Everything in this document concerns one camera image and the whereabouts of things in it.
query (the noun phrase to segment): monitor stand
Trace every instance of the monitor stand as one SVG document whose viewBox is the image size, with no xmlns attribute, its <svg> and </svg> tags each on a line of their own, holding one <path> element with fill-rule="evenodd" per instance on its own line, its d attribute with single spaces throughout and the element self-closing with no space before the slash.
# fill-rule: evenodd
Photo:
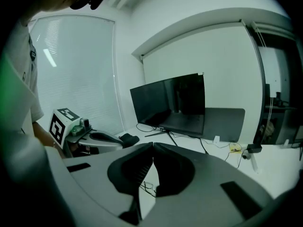
<svg viewBox="0 0 303 227">
<path fill-rule="evenodd" d="M 174 139 L 172 138 L 172 136 L 170 135 L 170 133 L 169 133 L 169 132 L 170 132 L 170 131 L 165 130 L 165 131 L 162 131 L 162 132 L 159 132 L 159 133 L 155 133 L 155 134 L 146 135 L 145 137 L 150 137 L 150 136 L 159 135 L 159 134 L 168 134 L 168 135 L 169 135 L 169 137 L 171 138 L 171 140 L 174 142 L 175 146 L 178 146 L 178 145 L 176 144 L 176 142 L 174 141 Z"/>
</svg>

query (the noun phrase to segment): power adapter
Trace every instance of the power adapter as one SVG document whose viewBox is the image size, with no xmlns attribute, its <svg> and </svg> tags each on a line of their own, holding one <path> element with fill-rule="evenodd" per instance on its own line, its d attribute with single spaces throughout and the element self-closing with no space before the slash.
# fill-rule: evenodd
<svg viewBox="0 0 303 227">
<path fill-rule="evenodd" d="M 259 153 L 262 150 L 262 146 L 260 144 L 249 144 L 247 146 L 247 151 L 249 153 Z"/>
</svg>

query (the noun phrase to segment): black monitor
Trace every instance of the black monitor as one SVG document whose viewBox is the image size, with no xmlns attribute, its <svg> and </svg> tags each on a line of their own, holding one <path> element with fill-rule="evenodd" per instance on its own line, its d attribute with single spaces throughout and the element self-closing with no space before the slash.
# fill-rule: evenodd
<svg viewBox="0 0 303 227">
<path fill-rule="evenodd" d="M 138 123 L 202 137 L 205 115 L 203 75 L 191 74 L 131 89 Z"/>
</svg>

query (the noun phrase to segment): white desk surface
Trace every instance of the white desk surface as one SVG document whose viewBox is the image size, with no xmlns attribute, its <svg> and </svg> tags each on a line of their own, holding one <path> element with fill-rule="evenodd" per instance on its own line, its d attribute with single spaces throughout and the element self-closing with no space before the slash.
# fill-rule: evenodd
<svg viewBox="0 0 303 227">
<path fill-rule="evenodd" d="M 138 128 L 143 131 L 152 130 L 150 126 L 142 124 L 139 124 Z M 117 136 L 122 136 L 125 133 L 138 136 L 140 141 L 137 144 L 161 142 L 174 145 L 167 134 L 144 137 L 149 134 L 158 133 L 158 131 L 142 132 L 134 127 L 118 134 Z M 179 135 L 175 133 L 174 135 L 176 137 L 172 137 L 179 147 L 204 153 L 199 139 L 194 139 L 187 136 L 179 137 Z M 223 160 L 226 159 L 230 151 L 229 147 L 217 148 L 215 145 L 208 145 L 204 141 L 202 141 L 202 143 L 210 155 Z M 217 146 L 223 147 L 228 144 L 229 142 L 219 142 Z M 241 144 L 241 146 L 243 149 L 245 149 L 247 144 Z M 303 161 L 299 161 L 299 151 L 300 150 L 298 148 L 293 149 L 283 148 L 282 146 L 278 145 L 262 145 L 262 151 L 254 154 L 258 167 L 261 169 L 261 173 L 257 174 L 253 170 L 251 160 L 242 159 L 238 169 L 264 187 L 273 198 L 276 198 L 285 191 L 293 188 L 299 179 L 299 170 L 303 169 Z M 226 162 L 234 167 L 237 167 L 240 157 L 241 154 L 239 153 L 231 153 Z M 156 187 L 159 185 L 158 173 L 154 164 L 149 170 L 145 181 L 152 183 L 154 185 L 154 189 L 156 189 Z M 139 191 L 139 198 L 141 214 L 142 217 L 145 218 L 150 209 L 154 206 L 156 199 L 142 189 Z"/>
</svg>

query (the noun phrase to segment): roller blind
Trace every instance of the roller blind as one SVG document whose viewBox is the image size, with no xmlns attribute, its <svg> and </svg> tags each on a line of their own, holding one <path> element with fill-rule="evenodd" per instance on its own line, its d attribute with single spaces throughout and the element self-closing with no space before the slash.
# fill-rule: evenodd
<svg viewBox="0 0 303 227">
<path fill-rule="evenodd" d="M 114 22 L 88 16 L 39 19 L 31 30 L 37 50 L 38 93 L 48 129 L 53 109 L 70 108 L 92 127 L 123 131 L 113 70 Z"/>
</svg>

